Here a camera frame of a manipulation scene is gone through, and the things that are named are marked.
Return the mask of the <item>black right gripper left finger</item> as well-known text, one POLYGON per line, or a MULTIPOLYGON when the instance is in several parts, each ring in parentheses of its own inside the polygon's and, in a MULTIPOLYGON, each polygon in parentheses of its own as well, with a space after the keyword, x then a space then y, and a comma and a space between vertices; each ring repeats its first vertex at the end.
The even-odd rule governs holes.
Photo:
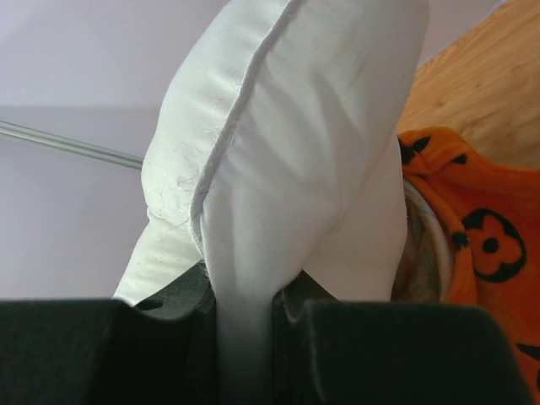
POLYGON ((137 305, 1 304, 4 404, 214 404, 215 298, 197 264, 137 305))

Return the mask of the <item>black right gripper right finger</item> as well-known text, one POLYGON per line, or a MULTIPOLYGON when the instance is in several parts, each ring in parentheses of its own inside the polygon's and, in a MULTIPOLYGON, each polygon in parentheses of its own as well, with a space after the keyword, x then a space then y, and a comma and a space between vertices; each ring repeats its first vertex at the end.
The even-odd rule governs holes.
POLYGON ((342 302, 302 273, 273 298, 277 404, 530 404, 499 325, 476 307, 342 302))

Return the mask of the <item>white pillow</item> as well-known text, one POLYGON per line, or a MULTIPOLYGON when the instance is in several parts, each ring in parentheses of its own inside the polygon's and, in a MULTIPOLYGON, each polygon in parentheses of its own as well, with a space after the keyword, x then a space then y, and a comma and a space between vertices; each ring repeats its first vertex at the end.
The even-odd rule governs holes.
POLYGON ((172 79, 116 296, 205 264, 223 404, 272 402, 272 301, 299 273, 390 299, 408 233, 396 126, 428 21, 425 1, 232 1, 172 79))

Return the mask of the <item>orange monogram pillowcase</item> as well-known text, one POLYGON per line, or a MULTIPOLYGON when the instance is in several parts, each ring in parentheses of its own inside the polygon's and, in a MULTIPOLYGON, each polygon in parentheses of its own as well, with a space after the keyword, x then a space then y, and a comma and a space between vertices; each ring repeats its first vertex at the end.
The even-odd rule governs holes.
POLYGON ((446 302, 491 313, 539 394, 539 172, 497 165, 446 127, 399 135, 404 178, 448 234, 446 302))

